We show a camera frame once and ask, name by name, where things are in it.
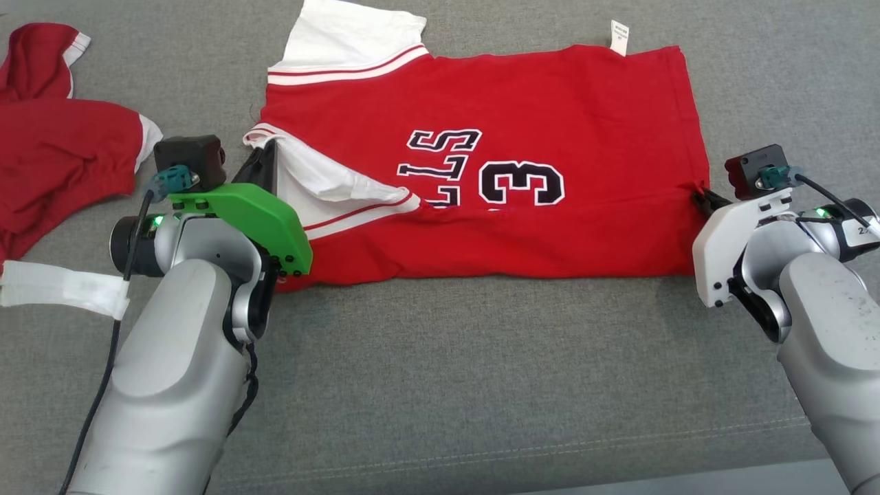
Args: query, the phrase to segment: basketball jersey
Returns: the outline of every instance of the basketball jersey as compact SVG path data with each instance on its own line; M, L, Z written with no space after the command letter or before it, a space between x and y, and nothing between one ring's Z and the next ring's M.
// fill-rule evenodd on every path
M305 284L691 274L708 185L678 47L433 56L425 18L305 0L245 135L314 251Z

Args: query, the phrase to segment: white strap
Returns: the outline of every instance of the white strap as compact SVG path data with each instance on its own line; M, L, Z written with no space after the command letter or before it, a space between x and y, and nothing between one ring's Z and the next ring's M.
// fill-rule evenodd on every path
M113 316L115 320L121 320L128 308L128 282L112 275L7 261L0 285L0 307L63 304Z

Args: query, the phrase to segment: black and white number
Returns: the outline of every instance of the black and white number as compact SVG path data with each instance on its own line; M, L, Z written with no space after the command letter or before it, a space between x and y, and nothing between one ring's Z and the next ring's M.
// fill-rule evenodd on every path
M460 192L461 188L458 186L439 186L437 188L437 192L440 193L444 199L439 200L425 200L425 203L430 204L435 208L446 208L449 206L458 206L460 204Z
M535 205L557 204L565 197L562 175L550 165L530 161L489 161L480 169L480 196L487 203L507 203L507 188L499 184L502 177L510 177L510 188L535 190ZM532 179L542 184L534 187Z
M440 152L446 149L447 144L453 143L450 151L473 151L483 135L478 129L445 130L434 137L430 130L414 130L409 137L409 146L412 150L428 150Z
M401 163L397 166L397 175L431 175L433 177L442 177L447 181L457 181L461 179L461 174L465 171L467 165L466 155L450 155L443 160L448 168L432 168L430 166L412 166L408 163Z

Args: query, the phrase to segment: gray couch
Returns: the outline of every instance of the gray couch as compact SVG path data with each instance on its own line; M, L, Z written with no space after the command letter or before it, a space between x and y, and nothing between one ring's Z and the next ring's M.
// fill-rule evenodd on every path
M299 2L53 3L0 17L3 53L26 21L73 25L93 39L76 97L133 108L166 136L215 133L238 168ZM732 196L726 158L779 143L840 196L880 206L873 0L366 3L425 16L426 45L449 56L606 44L615 18L630 52L684 50L717 190ZM134 212L131 198L93 205L26 260L113 273L110 229ZM877 258L853 265L877 294ZM157 282L132 284L124 329ZM0 310L0 329L0 492L51 493L110 321L17 307ZM687 278L313 288L277 297L257 350L260 395L209 493L504 493L825 456L774 345L738 304L704 308Z

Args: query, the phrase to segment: cable connector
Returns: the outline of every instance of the cable connector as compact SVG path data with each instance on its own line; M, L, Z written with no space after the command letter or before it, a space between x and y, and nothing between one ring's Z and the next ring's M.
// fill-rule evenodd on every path
M171 166L153 175L147 189L153 191L152 202L161 203L170 194L182 193L199 183L199 175L190 172L185 165Z
M803 185L803 182L796 178L799 173L801 169L796 166L769 166L759 172L760 178L755 185L767 191L796 188Z

